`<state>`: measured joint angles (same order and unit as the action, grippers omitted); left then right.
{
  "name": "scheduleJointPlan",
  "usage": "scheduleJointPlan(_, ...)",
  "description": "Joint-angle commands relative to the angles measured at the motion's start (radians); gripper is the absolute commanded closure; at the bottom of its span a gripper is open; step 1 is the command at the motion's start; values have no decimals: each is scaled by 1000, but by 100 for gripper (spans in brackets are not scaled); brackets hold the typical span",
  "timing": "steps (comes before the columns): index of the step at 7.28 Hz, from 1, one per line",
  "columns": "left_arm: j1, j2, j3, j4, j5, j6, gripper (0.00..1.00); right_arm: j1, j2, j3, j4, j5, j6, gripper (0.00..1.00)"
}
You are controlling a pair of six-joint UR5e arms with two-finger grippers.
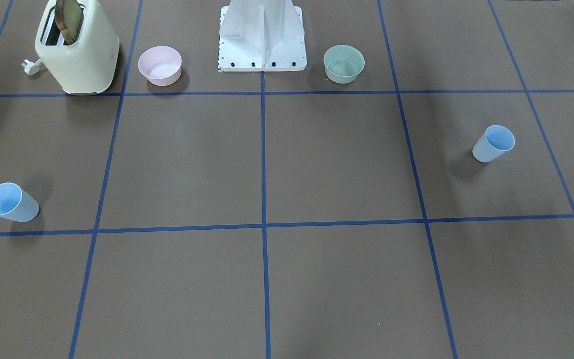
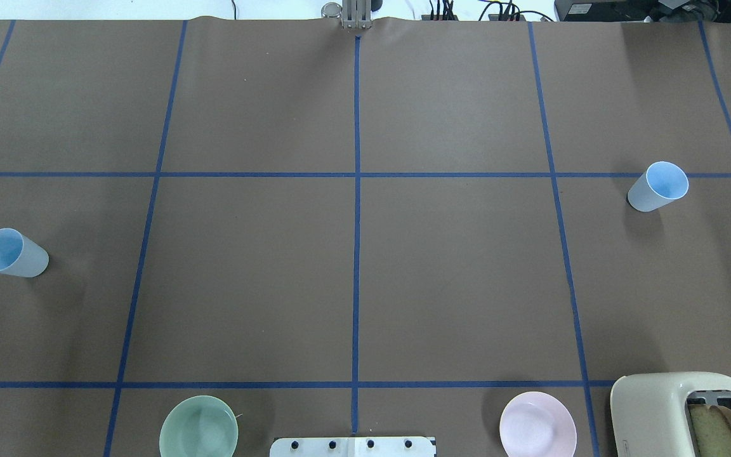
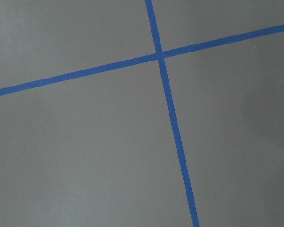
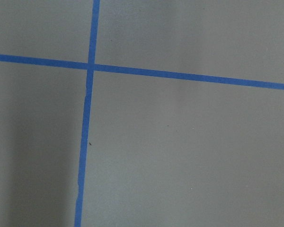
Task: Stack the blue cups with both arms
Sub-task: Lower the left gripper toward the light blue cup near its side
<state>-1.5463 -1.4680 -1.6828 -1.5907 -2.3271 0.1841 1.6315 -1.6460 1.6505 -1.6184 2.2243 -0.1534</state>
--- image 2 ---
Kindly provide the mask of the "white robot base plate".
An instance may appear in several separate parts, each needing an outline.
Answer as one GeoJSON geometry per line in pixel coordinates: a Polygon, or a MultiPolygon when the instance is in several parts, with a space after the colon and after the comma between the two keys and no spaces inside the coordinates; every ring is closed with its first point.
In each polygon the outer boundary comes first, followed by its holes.
{"type": "Polygon", "coordinates": [[[436,456],[434,437],[283,437],[270,456],[436,456]]]}

